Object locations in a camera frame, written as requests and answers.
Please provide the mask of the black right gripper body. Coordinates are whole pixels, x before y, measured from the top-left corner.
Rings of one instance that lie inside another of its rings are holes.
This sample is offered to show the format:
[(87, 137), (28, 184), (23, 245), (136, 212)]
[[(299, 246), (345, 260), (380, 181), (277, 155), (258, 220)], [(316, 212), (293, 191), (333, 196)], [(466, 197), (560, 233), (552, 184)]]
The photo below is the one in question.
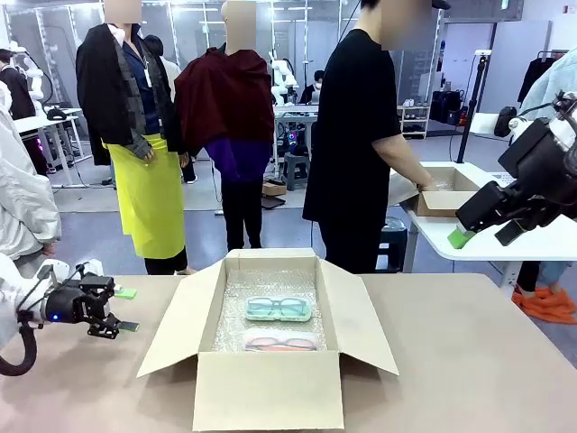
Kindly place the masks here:
[(499, 157), (515, 179), (507, 187), (507, 217), (523, 225), (548, 225), (560, 215), (577, 219), (577, 174), (567, 170), (567, 153), (543, 119), (517, 137)]

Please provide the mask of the small cardboard box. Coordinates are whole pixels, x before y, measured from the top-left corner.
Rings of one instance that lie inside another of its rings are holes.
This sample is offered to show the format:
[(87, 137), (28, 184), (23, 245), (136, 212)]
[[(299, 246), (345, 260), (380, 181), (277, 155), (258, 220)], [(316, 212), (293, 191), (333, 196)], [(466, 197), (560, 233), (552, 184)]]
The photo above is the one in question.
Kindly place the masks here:
[(455, 167), (428, 167), (436, 190), (419, 191), (417, 186), (396, 172), (389, 179), (389, 204), (401, 205), (418, 217), (456, 217), (456, 210), (480, 187)]

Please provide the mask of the pink glasses case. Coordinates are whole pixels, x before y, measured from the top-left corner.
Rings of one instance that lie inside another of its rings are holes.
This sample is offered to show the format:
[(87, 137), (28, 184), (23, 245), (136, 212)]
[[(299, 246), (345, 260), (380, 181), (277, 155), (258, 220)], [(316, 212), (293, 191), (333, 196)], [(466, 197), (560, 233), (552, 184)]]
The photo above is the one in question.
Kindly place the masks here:
[(251, 328), (243, 334), (243, 350), (250, 352), (315, 352), (321, 348), (316, 333)]

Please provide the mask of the mint green glasses case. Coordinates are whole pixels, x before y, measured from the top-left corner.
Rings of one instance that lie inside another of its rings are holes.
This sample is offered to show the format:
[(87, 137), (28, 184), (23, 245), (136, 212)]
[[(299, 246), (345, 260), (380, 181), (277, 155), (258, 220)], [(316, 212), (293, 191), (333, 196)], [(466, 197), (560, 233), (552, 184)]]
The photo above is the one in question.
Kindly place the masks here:
[[(255, 298), (255, 297), (265, 297), (265, 298), (297, 298), (297, 299), (302, 299), (306, 302), (306, 309), (305, 309), (305, 313), (303, 316), (281, 316), (281, 315), (270, 315), (270, 316), (258, 316), (258, 315), (252, 315), (250, 313), (247, 312), (247, 300), (250, 298)], [(245, 318), (247, 320), (250, 321), (279, 321), (279, 322), (307, 322), (309, 319), (311, 319), (312, 317), (312, 305), (311, 302), (307, 299), (303, 299), (303, 298), (298, 298), (298, 297), (283, 297), (283, 296), (271, 296), (271, 297), (266, 297), (266, 296), (254, 296), (254, 297), (250, 297), (245, 301), (245, 307), (244, 307), (244, 312), (245, 312)]]

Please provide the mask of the red framed glasses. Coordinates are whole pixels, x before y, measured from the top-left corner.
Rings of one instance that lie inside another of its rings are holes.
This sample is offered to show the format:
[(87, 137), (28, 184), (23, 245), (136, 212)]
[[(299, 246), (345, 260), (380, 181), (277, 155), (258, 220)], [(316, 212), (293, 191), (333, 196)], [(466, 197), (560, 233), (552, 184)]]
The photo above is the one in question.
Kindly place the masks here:
[(244, 350), (253, 352), (312, 352), (317, 350), (317, 344), (315, 341), (300, 337), (276, 338), (273, 336), (259, 336), (249, 340), (244, 345)]

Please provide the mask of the white side table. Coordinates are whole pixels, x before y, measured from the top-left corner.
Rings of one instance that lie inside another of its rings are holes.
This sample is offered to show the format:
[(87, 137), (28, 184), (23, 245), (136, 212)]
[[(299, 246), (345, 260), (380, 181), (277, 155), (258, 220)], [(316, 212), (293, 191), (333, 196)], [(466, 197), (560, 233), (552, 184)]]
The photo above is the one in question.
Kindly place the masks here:
[(418, 216), (409, 194), (416, 189), (396, 172), (390, 174), (389, 204), (400, 205), (410, 218), (408, 244), (403, 272), (412, 272), (417, 239), (422, 236), (436, 254), (454, 262), (502, 262), (499, 287), (513, 291), (523, 262), (577, 262), (577, 222), (559, 216), (549, 226), (538, 227), (520, 236), (508, 246), (495, 238), (499, 226), (490, 227), (469, 239), (461, 248), (451, 241), (463, 238), (455, 217)]

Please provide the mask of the black tripod stand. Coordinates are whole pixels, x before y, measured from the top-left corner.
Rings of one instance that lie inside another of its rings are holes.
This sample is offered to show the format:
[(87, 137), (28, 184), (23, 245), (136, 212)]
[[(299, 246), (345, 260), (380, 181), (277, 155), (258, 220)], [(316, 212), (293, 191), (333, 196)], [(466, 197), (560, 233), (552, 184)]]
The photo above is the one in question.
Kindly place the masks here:
[(471, 97), (471, 99), (469, 101), (469, 105), (468, 105), (465, 127), (463, 129), (463, 135), (462, 135), (462, 139), (461, 139), (461, 143), (460, 143), (460, 147), (459, 147), (459, 151), (458, 151), (458, 155), (457, 155), (457, 159), (456, 159), (457, 163), (464, 163), (464, 154), (466, 151), (466, 145), (467, 145), (469, 134), (471, 131), (472, 118), (474, 116), (474, 113), (475, 113), (475, 110), (477, 107), (478, 95), (480, 93), (481, 82), (482, 82), (483, 76), (485, 74), (485, 69), (487, 67), (487, 63), (490, 59), (491, 53), (492, 53), (492, 50), (476, 50), (475, 54), (474, 54), (474, 57), (478, 58), (479, 62), (477, 65), (477, 74), (476, 74), (473, 89), (472, 89), (472, 97)]

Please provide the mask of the black bags pile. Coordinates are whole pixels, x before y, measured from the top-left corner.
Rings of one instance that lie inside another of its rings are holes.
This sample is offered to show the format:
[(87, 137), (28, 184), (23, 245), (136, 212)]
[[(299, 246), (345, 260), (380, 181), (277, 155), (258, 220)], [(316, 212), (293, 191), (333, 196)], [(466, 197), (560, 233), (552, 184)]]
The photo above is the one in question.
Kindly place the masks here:
[(429, 119), (442, 124), (458, 125), (460, 122), (464, 91), (438, 90), (432, 94)]

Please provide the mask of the person in white jacket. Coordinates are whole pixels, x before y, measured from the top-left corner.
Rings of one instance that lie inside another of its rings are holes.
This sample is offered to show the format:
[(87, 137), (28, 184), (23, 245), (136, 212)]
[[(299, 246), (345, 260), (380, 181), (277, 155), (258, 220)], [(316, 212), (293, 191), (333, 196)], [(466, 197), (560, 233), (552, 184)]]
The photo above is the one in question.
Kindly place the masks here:
[(0, 80), (0, 253), (26, 273), (43, 256), (42, 244), (61, 237), (50, 181), (32, 164), (9, 113), (10, 91)]

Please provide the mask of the large open cardboard box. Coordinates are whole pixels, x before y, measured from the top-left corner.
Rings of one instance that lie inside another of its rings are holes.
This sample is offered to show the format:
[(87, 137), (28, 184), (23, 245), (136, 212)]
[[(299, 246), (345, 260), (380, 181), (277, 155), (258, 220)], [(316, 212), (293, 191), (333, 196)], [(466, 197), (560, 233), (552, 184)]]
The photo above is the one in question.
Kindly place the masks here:
[[(327, 348), (317, 352), (214, 352), (224, 289), (232, 271), (316, 274)], [(397, 373), (389, 342), (362, 279), (309, 248), (235, 250), (183, 279), (142, 359), (146, 376), (197, 362), (196, 432), (335, 430), (344, 426), (342, 355)]]

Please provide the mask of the person in black t-shirt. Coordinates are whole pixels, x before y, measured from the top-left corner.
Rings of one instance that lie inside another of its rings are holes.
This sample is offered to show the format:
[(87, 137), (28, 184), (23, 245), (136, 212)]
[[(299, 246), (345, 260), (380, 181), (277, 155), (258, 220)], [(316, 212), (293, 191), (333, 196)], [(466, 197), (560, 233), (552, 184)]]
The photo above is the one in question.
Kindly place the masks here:
[(337, 43), (320, 92), (303, 218), (319, 225), (328, 262), (372, 273), (394, 170), (372, 143), (402, 134), (390, 49), (415, 34), (446, 0), (360, 0)]

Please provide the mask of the white office desk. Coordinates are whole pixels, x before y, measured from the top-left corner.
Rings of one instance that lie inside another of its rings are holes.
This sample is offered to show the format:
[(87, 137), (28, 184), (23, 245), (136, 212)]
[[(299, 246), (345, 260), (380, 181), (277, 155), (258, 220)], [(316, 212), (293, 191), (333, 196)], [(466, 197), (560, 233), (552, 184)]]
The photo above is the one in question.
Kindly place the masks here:
[(40, 139), (42, 151), (46, 161), (54, 170), (58, 166), (64, 173), (64, 182), (53, 184), (55, 189), (82, 188), (82, 184), (75, 184), (72, 179), (71, 168), (76, 169), (78, 162), (92, 157), (86, 152), (80, 140), (77, 120), (83, 116), (80, 108), (64, 108), (65, 119), (49, 120), (47, 117), (32, 116), (15, 120), (19, 134), (27, 138), (37, 136)]

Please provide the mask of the grey plastic stool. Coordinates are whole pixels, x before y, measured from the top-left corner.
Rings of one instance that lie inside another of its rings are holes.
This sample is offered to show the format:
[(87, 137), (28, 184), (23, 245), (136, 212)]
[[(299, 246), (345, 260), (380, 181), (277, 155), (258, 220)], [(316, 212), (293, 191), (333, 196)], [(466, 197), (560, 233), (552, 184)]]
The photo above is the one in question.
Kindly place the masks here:
[(287, 190), (293, 191), (297, 186), (307, 184), (310, 160), (307, 155), (294, 155), (287, 152), (284, 155), (281, 179)]

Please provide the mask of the mannequin with maroon shawl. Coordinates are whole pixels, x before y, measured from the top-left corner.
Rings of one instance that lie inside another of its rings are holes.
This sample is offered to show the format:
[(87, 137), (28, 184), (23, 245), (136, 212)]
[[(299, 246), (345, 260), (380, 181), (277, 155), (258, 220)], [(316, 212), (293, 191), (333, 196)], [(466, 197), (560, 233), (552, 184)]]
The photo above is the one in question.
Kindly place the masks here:
[(228, 250), (261, 247), (261, 194), (274, 135), (271, 76), (255, 50), (255, 0), (225, 0), (225, 41), (176, 79), (176, 107), (190, 154), (206, 151), (220, 173)]

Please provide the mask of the person in black top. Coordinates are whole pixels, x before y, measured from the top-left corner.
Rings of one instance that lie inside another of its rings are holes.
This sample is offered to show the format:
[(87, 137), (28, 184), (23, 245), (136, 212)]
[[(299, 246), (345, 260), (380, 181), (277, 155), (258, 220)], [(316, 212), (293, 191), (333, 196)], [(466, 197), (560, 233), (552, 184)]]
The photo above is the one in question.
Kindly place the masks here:
[(10, 91), (12, 104), (9, 112), (14, 120), (36, 116), (26, 77), (11, 64), (13, 53), (0, 49), (0, 80)]

